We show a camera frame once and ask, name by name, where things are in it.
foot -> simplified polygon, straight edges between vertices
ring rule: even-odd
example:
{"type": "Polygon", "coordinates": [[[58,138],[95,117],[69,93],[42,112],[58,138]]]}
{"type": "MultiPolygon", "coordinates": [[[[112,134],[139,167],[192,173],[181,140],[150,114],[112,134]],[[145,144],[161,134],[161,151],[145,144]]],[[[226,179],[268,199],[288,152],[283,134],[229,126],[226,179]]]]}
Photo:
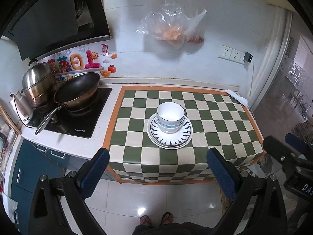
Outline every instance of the foot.
{"type": "Polygon", "coordinates": [[[146,226],[151,226],[151,220],[148,216],[144,215],[140,218],[139,220],[140,224],[146,225],[146,226]]]}
{"type": "Polygon", "coordinates": [[[166,212],[162,217],[162,221],[160,225],[169,224],[173,222],[174,222],[173,215],[170,212],[166,212]]]}

stack of dishes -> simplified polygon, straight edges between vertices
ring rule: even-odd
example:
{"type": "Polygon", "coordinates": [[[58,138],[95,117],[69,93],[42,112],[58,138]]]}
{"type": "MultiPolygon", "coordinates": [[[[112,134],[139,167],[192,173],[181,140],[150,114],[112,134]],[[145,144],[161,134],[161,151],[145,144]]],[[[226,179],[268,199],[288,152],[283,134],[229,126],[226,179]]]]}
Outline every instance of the stack of dishes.
{"type": "Polygon", "coordinates": [[[182,106],[164,102],[157,108],[147,125],[151,141],[159,147],[178,149],[186,146],[192,137],[192,124],[182,106]]]}

checkered tablecloth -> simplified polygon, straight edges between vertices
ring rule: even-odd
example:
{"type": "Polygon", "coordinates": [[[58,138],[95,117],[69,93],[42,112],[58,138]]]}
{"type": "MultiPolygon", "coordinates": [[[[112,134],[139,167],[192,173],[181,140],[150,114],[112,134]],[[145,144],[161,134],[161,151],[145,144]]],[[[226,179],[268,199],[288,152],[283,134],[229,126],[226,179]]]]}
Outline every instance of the checkered tablecloth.
{"type": "Polygon", "coordinates": [[[236,167],[248,165],[263,153],[246,112],[235,99],[193,92],[199,90],[191,88],[157,88],[126,89],[117,115],[111,118],[115,126],[109,132],[109,165],[123,181],[212,180],[214,176],[206,162],[209,148],[215,147],[236,167]],[[192,140],[177,150],[156,146],[147,134],[149,118],[159,104],[167,101],[180,104],[193,126],[192,140]]]}

black pants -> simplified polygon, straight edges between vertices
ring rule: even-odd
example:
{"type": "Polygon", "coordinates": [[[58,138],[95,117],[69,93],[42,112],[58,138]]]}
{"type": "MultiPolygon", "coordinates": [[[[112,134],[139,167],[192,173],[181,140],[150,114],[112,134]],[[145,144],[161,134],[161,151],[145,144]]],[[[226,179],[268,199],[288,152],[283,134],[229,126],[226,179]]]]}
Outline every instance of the black pants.
{"type": "Polygon", "coordinates": [[[209,235],[212,230],[212,228],[190,222],[164,224],[157,228],[140,224],[132,235],[209,235]]]}

red apple sticker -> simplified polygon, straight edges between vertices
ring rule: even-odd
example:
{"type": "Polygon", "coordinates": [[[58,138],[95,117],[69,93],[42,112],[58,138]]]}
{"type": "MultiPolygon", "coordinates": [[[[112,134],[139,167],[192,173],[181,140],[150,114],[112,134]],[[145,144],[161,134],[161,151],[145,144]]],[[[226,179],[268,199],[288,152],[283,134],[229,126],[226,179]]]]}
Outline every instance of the red apple sticker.
{"type": "Polygon", "coordinates": [[[110,65],[108,67],[108,71],[112,72],[112,73],[115,73],[116,72],[116,67],[114,66],[114,64],[110,65]]]}

